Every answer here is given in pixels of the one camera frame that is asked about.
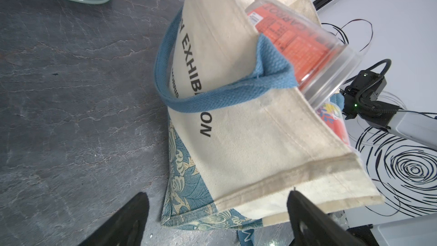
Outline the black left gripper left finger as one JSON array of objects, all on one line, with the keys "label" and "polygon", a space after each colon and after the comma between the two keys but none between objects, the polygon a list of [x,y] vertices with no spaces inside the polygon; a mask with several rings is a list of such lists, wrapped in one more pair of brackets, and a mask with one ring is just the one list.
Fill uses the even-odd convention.
[{"label": "black left gripper left finger", "polygon": [[149,209],[147,194],[139,192],[79,246],[140,246]]}]

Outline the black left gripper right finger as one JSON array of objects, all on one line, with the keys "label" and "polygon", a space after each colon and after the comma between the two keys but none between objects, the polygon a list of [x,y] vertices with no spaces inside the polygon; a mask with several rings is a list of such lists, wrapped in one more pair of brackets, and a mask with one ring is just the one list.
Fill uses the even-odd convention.
[{"label": "black left gripper right finger", "polygon": [[297,190],[289,193],[287,210],[294,240],[292,246],[363,246]]}]

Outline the cream canvas bag blue handles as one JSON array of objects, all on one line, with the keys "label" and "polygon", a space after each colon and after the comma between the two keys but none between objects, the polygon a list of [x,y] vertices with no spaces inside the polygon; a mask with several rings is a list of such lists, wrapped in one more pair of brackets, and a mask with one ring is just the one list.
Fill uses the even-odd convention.
[{"label": "cream canvas bag blue handles", "polygon": [[[324,213],[384,201],[359,156],[298,90],[297,72],[246,14],[256,0],[184,0],[154,65],[168,109],[161,224],[189,231],[289,221],[298,190]],[[314,23],[311,0],[278,0]]]}]

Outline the red bee label seed jar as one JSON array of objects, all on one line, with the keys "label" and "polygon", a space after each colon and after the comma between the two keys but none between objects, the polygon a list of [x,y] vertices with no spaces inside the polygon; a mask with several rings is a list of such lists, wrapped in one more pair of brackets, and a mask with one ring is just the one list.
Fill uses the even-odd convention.
[{"label": "red bee label seed jar", "polygon": [[350,145],[350,140],[342,111],[340,108],[331,102],[325,102],[316,113],[322,121],[342,140],[346,145]]}]

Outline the large radish label seed jar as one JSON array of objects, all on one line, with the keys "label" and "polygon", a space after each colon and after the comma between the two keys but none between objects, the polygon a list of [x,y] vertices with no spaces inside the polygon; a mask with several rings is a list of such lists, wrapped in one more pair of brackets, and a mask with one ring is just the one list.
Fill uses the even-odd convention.
[{"label": "large radish label seed jar", "polygon": [[277,0],[256,0],[245,11],[257,31],[293,65],[299,90],[315,109],[362,60],[348,44]]}]

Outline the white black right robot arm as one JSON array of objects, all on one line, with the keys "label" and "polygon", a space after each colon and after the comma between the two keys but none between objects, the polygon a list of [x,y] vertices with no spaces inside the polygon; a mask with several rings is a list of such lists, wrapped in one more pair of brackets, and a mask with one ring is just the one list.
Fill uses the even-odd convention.
[{"label": "white black right robot arm", "polygon": [[345,212],[350,232],[368,245],[437,243],[437,115],[408,110],[384,91],[391,61],[345,82],[343,114],[352,146],[384,197]]}]

